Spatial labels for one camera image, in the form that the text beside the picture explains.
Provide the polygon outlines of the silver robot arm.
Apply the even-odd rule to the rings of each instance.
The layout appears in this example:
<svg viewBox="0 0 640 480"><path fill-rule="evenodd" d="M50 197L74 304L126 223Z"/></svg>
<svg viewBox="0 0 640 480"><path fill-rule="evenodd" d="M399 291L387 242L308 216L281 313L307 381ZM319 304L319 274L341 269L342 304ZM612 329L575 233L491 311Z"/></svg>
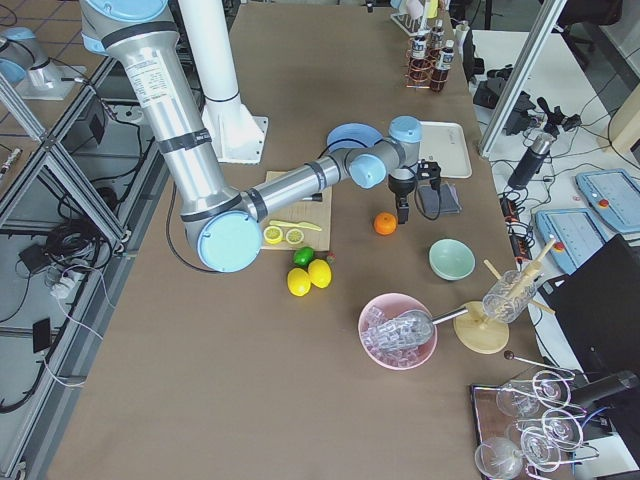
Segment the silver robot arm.
<svg viewBox="0 0 640 480"><path fill-rule="evenodd" d="M368 189L419 159L422 125L390 123L368 148L338 149L245 191L227 184L216 153L246 152L263 132L239 98L223 7L182 1L181 16L205 96L199 108L176 53L179 30L165 1L83 1L88 50L119 61L181 195L188 243L215 272L236 272L260 252L270 213L345 178Z"/></svg>

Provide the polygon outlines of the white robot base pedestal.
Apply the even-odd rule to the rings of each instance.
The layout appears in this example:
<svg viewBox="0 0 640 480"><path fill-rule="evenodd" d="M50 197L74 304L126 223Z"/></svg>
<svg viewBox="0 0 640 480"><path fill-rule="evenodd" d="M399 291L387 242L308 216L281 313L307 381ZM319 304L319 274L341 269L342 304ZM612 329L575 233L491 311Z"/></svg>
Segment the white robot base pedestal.
<svg viewBox="0 0 640 480"><path fill-rule="evenodd" d="M268 119L252 115L241 99L222 3L186 0L179 8L205 97L203 123L217 159L258 164Z"/></svg>

